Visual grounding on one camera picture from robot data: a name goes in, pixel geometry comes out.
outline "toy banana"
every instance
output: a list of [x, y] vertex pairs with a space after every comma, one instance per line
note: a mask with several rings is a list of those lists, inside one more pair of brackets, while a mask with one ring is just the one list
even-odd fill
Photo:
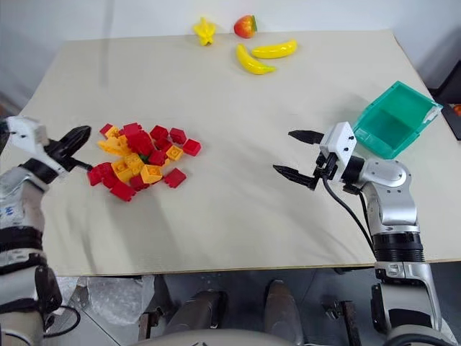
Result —
[[216, 26], [213, 23], [207, 22], [203, 17], [200, 18], [199, 24], [194, 25], [194, 32], [200, 39], [200, 45], [211, 45], [215, 31]]
[[264, 45], [256, 47], [251, 51], [251, 54], [261, 59], [275, 59], [283, 56], [289, 56], [296, 51], [296, 40], [290, 40], [279, 45]]
[[238, 62], [240, 62], [247, 71], [253, 74], [266, 74], [267, 72], [276, 70], [275, 67], [264, 65], [250, 56], [245, 46], [242, 44], [237, 45], [236, 53]]

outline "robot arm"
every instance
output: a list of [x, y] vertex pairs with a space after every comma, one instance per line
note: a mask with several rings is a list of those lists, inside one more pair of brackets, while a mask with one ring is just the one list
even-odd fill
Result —
[[53, 141], [34, 120], [9, 117], [7, 122], [13, 145], [33, 158], [0, 176], [1, 337], [7, 344], [40, 345], [45, 317], [62, 301], [42, 248], [45, 220], [40, 204], [56, 177], [75, 166], [90, 168], [72, 155], [86, 143], [91, 129], [74, 128]]
[[309, 144], [318, 143], [321, 153], [313, 177], [289, 167], [274, 166], [283, 176], [314, 190], [322, 179], [328, 192], [348, 209], [328, 187], [328, 180], [344, 183], [344, 191], [362, 194], [367, 200], [365, 236], [376, 257], [380, 283], [372, 287], [372, 318], [375, 329], [390, 338], [418, 334], [445, 340], [439, 333], [442, 315], [432, 279], [424, 262], [416, 205], [410, 194], [411, 174], [398, 161], [352, 156], [356, 145], [348, 123], [339, 123], [325, 135], [296, 130], [289, 135]]

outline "yellow banana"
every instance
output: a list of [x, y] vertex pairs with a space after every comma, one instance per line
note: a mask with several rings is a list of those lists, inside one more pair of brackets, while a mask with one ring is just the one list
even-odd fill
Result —
[[273, 66], [264, 65], [248, 54], [245, 46], [237, 45], [237, 60], [249, 72], [253, 74], [266, 74], [267, 72], [275, 71]]
[[256, 47], [251, 51], [251, 54], [260, 59], [275, 59], [283, 56], [289, 56], [296, 51], [296, 40], [290, 40], [279, 45], [264, 45]]

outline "plastic fruit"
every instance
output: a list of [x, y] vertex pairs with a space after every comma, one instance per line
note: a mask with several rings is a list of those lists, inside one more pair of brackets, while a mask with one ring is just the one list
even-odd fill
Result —
[[235, 34], [243, 38], [252, 38], [257, 30], [256, 19], [251, 15], [243, 16], [233, 26]]
[[453, 110], [455, 111], [458, 117], [461, 117], [461, 105], [456, 105]]
[[279, 45], [264, 45], [256, 47], [251, 51], [253, 56], [261, 59], [275, 59], [289, 56], [296, 51], [296, 40], [290, 40]]
[[216, 26], [213, 23], [207, 22], [203, 17], [200, 18], [199, 24], [194, 25], [194, 32], [200, 39], [200, 45], [211, 45], [215, 31]]
[[255, 58], [248, 54], [245, 46], [242, 44], [237, 45], [237, 60], [249, 72], [253, 74], [266, 74], [275, 71], [273, 66], [264, 65], [262, 62], [257, 61]]

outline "bubble wrap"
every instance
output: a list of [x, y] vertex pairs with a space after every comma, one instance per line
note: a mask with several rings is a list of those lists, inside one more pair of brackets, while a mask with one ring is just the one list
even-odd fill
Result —
[[75, 276], [58, 276], [56, 281], [58, 282], [59, 290], [61, 291], [61, 295], [63, 297], [63, 305], [67, 305], [69, 299], [72, 296], [72, 293], [75, 291], [75, 287], [77, 286], [77, 280], [79, 277]]
[[153, 296], [152, 275], [131, 278], [88, 278], [93, 310], [109, 323], [125, 326], [137, 323]]

